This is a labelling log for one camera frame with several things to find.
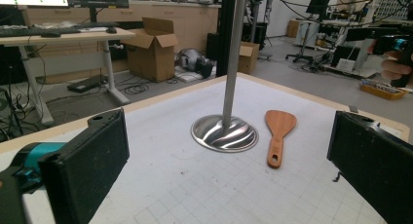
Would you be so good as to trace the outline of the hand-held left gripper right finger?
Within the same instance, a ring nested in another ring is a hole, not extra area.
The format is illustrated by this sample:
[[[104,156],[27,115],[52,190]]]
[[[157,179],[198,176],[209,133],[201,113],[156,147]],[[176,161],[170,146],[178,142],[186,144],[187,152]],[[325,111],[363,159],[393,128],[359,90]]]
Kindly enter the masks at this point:
[[[413,224],[413,145],[338,111],[326,158],[388,224]]]

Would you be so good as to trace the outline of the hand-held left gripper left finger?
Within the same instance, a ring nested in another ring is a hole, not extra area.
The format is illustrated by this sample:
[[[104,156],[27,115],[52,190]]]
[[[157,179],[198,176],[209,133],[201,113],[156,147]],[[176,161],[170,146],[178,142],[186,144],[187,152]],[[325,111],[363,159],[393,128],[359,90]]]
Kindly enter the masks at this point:
[[[125,113],[109,111],[38,160],[56,224],[88,224],[130,156]]]

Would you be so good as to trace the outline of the wooden spatula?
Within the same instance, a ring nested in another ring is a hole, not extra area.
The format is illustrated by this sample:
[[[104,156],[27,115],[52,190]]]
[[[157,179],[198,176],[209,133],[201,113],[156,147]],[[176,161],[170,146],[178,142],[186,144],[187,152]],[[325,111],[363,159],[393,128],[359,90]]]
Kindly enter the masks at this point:
[[[267,164],[270,168],[279,168],[282,165],[283,140],[295,128],[297,119],[284,111],[269,110],[266,112],[265,120],[272,134]]]

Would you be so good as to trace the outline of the metal utensil stand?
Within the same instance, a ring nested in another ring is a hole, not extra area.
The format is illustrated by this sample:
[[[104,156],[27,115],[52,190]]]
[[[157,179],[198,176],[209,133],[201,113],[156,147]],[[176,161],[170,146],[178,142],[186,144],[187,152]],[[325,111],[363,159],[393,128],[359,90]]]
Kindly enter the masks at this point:
[[[232,14],[232,36],[227,46],[229,60],[223,113],[200,118],[191,128],[195,141],[215,152],[240,153],[252,148],[258,141],[256,128],[242,118],[232,115],[246,1],[235,0]]]

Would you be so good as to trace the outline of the yellow tray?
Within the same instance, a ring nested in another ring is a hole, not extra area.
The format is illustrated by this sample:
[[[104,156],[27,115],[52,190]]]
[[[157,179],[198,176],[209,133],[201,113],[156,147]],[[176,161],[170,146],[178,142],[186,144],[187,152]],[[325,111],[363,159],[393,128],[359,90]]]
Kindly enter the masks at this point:
[[[376,96],[379,96],[379,97],[382,97],[388,100],[401,99],[406,94],[408,94],[408,91],[401,90],[399,88],[390,87],[380,82],[376,82],[372,80],[365,80],[365,79],[363,79],[360,82],[359,88],[366,93],[371,93],[373,95],[376,95]]]

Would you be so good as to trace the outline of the flat black device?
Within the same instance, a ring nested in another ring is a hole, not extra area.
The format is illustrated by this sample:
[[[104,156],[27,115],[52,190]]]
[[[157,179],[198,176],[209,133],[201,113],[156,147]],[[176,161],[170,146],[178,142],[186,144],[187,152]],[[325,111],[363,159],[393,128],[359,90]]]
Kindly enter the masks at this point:
[[[67,89],[74,93],[84,93],[91,89],[98,88],[107,82],[104,75],[96,75],[83,81],[73,83],[67,86]]]

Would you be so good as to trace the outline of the white grid mat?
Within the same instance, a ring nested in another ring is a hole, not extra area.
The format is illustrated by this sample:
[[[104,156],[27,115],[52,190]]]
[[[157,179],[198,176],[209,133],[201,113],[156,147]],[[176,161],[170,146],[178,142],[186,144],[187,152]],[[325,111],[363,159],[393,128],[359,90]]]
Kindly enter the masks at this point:
[[[337,103],[262,80],[237,80],[234,114],[255,147],[218,153],[190,133],[222,110],[221,81],[126,106],[131,156],[91,224],[385,224],[326,158]],[[294,115],[282,165],[267,164],[269,110]]]

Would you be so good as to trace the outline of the large open cardboard box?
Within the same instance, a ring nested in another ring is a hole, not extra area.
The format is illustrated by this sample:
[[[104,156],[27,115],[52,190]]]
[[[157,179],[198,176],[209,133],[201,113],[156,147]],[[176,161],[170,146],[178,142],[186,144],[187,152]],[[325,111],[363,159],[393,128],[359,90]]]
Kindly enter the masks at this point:
[[[133,37],[122,40],[126,46],[130,73],[152,82],[174,76],[174,47],[179,44],[173,21],[143,18],[143,27],[131,29]]]

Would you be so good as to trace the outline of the white-legged wooden desk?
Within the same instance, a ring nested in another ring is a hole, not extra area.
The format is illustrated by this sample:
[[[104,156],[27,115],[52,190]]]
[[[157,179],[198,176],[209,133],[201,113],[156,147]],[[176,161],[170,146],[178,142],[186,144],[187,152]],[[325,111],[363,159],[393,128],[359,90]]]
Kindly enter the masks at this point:
[[[63,34],[56,38],[44,38],[41,36],[23,36],[0,38],[0,45],[5,47],[18,47],[21,55],[21,61],[24,65],[27,75],[28,84],[32,90],[30,99],[40,117],[41,123],[45,126],[52,126],[55,121],[50,110],[41,96],[36,77],[43,74],[56,75],[68,72],[85,71],[95,68],[105,68],[108,77],[107,91],[118,101],[120,105],[130,103],[130,101],[120,93],[114,83],[114,72],[109,49],[109,42],[113,40],[131,39],[134,33],[125,29],[117,28],[114,34],[107,32],[89,32],[76,34]],[[26,46],[42,45],[64,45],[82,42],[97,42],[103,47],[101,51],[67,55],[67,56],[50,56],[29,58]]]

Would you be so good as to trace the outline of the white flat board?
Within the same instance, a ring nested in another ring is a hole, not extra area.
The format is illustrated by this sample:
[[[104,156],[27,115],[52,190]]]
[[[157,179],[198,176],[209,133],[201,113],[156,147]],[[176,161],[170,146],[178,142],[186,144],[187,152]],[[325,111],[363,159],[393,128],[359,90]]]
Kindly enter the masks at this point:
[[[196,81],[198,79],[198,76],[194,72],[182,72],[182,73],[176,73],[175,78],[184,83],[189,83],[189,82]]]

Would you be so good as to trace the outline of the small cardboard box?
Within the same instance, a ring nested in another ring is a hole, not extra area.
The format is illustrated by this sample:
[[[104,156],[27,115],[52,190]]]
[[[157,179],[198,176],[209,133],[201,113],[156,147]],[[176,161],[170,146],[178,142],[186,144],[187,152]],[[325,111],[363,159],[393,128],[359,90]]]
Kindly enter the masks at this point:
[[[251,74],[256,66],[259,45],[250,42],[241,42],[238,71]]]

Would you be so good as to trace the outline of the black keyboard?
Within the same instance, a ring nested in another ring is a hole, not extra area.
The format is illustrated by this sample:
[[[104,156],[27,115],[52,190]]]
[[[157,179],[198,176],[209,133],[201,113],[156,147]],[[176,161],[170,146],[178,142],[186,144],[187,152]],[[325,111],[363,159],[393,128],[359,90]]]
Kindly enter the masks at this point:
[[[3,28],[0,29],[0,38],[22,37],[22,36],[42,36],[42,37],[60,37],[62,34],[80,33],[76,28]]]

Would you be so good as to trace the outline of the grey rounded device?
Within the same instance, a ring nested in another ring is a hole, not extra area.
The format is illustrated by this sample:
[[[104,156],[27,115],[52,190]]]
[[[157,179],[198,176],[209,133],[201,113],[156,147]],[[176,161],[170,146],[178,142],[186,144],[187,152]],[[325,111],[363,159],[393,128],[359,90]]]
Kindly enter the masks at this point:
[[[211,75],[213,62],[201,55],[196,49],[183,49],[176,56],[177,64],[190,72],[200,74],[204,79]]]

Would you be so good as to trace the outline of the black frame post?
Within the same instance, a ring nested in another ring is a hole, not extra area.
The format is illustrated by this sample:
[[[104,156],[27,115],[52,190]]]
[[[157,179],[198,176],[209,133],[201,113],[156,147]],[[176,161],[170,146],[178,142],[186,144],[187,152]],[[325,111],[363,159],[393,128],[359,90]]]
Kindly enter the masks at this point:
[[[216,76],[224,76],[228,72],[229,54],[232,38],[234,8],[236,0],[222,0],[219,23],[219,48],[216,64]]]

